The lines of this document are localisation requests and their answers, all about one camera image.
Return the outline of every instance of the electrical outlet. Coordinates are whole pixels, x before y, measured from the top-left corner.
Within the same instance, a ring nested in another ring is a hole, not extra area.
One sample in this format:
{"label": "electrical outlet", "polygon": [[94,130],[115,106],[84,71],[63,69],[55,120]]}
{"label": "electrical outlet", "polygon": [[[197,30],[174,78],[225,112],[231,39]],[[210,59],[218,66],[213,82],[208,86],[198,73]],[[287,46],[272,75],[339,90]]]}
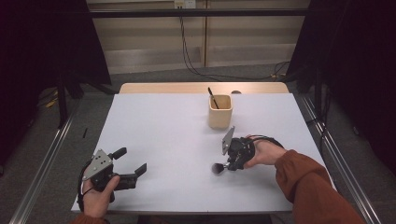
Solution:
{"label": "electrical outlet", "polygon": [[175,0],[175,9],[185,8],[184,0]]}
{"label": "electrical outlet", "polygon": [[184,5],[185,8],[197,8],[195,0],[185,0]]}

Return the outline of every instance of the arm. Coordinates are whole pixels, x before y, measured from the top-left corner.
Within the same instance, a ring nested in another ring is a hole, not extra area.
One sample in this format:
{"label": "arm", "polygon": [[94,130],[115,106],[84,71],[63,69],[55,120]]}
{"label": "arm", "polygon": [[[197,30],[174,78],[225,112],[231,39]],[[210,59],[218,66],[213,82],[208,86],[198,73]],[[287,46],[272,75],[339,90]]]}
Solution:
{"label": "arm", "polygon": [[255,143],[255,156],[245,164],[274,165],[276,181],[293,203],[296,223],[364,223],[352,206],[332,188],[326,169],[294,150],[268,141]]}
{"label": "arm", "polygon": [[120,177],[115,175],[107,183],[102,192],[92,189],[91,180],[84,182],[82,191],[84,194],[84,213],[78,215],[71,224],[106,224],[104,219],[110,202],[110,195],[114,188],[119,184]]}

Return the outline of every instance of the beige cup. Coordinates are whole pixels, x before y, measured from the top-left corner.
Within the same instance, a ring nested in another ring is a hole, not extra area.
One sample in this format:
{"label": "beige cup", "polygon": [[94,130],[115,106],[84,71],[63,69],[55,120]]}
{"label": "beige cup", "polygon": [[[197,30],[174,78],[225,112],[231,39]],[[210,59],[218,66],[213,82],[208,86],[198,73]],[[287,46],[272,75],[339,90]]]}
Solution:
{"label": "beige cup", "polygon": [[230,126],[231,114],[233,113],[233,101],[230,95],[214,95],[215,101],[209,96],[209,127],[213,129],[226,129]]}

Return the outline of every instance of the horizontal black bar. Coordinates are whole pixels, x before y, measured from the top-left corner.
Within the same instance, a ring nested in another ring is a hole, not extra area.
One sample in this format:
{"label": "horizontal black bar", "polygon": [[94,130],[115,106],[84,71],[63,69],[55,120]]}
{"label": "horizontal black bar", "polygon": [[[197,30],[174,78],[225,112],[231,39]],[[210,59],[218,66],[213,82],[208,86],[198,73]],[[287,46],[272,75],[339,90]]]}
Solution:
{"label": "horizontal black bar", "polygon": [[93,18],[144,17],[246,17],[246,16],[308,16],[331,12],[329,9],[307,8],[275,9],[150,9],[150,10],[91,10]]}

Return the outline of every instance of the sleeve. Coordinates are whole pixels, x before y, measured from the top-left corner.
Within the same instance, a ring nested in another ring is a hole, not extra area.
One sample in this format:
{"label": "sleeve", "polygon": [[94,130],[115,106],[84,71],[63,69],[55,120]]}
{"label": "sleeve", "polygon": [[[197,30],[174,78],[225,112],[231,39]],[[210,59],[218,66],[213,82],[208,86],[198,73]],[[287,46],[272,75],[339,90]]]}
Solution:
{"label": "sleeve", "polygon": [[275,167],[277,184],[293,203],[295,223],[364,223],[316,161],[289,150]]}
{"label": "sleeve", "polygon": [[108,222],[99,217],[85,216],[83,213],[79,214],[70,224],[107,224]]}

